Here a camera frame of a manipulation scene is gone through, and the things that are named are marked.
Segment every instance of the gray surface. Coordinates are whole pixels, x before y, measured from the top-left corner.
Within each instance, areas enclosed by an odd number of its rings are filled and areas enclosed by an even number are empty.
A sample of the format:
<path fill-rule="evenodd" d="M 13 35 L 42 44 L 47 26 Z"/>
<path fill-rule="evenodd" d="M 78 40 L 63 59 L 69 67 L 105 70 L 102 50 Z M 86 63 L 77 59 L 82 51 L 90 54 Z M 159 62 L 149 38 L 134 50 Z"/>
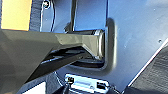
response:
<path fill-rule="evenodd" d="M 43 0 L 32 0 L 29 30 L 40 31 Z"/>
<path fill-rule="evenodd" d="M 131 87 L 168 93 L 168 47 L 161 50 Z"/>
<path fill-rule="evenodd" d="M 64 28 L 71 21 L 71 0 L 54 0 L 55 20 L 53 26 L 54 33 L 65 33 Z M 43 8 L 41 32 L 50 32 L 53 24 L 53 6 L 49 9 Z"/>
<path fill-rule="evenodd" d="M 58 73 L 107 80 L 123 91 L 168 37 L 167 5 L 166 0 L 108 0 L 108 18 L 114 20 L 117 32 L 116 62 L 99 71 L 67 66 Z"/>
<path fill-rule="evenodd" d="M 2 0 L 0 0 L 0 29 L 1 29 Z"/>
<path fill-rule="evenodd" d="M 77 0 L 74 31 L 104 30 L 106 17 L 107 0 Z"/>

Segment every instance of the white surface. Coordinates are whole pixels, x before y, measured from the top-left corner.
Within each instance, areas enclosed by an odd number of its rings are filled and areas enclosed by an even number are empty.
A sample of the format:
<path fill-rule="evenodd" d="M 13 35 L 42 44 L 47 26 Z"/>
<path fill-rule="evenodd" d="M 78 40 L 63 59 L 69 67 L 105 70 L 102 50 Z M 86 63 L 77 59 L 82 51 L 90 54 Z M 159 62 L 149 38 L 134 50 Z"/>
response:
<path fill-rule="evenodd" d="M 46 82 L 42 82 L 41 84 L 35 86 L 34 88 L 22 94 L 45 94 L 45 91 L 46 91 Z"/>

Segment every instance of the silver metal plate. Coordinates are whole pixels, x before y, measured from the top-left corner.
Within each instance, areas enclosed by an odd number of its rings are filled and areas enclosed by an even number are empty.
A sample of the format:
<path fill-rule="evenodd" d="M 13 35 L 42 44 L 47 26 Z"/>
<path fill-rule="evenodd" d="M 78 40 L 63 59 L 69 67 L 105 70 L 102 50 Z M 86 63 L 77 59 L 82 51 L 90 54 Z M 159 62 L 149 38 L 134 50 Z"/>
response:
<path fill-rule="evenodd" d="M 107 93 L 109 90 L 109 83 L 107 81 L 88 78 L 88 77 L 82 77 L 72 74 L 66 74 L 65 75 L 65 81 L 68 82 L 68 78 L 74 78 L 74 83 L 71 85 L 71 88 L 82 90 L 89 93 Z M 98 83 L 104 84 L 106 87 L 104 89 L 101 89 L 98 87 Z"/>

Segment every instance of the black surface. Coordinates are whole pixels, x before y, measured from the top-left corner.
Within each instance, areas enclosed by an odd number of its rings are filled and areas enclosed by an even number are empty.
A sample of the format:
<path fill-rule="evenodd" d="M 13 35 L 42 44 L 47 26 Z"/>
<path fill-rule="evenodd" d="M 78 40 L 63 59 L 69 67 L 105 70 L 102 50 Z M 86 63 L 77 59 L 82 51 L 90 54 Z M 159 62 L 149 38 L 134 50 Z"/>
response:
<path fill-rule="evenodd" d="M 133 87 L 127 87 L 124 94 L 167 94 L 156 90 L 139 90 Z"/>
<path fill-rule="evenodd" d="M 141 91 L 155 91 L 152 94 L 168 94 L 168 46 L 159 52 L 131 87 Z"/>

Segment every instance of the dark gray panel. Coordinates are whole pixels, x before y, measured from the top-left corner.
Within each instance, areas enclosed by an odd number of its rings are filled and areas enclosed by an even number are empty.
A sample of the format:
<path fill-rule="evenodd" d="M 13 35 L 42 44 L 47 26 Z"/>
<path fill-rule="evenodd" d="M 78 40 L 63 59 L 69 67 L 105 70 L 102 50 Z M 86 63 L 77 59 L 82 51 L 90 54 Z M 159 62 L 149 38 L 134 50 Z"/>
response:
<path fill-rule="evenodd" d="M 63 67 L 58 73 L 104 79 L 123 91 L 168 38 L 167 5 L 165 0 L 108 0 L 108 17 L 114 20 L 117 34 L 116 65 L 100 71 Z"/>

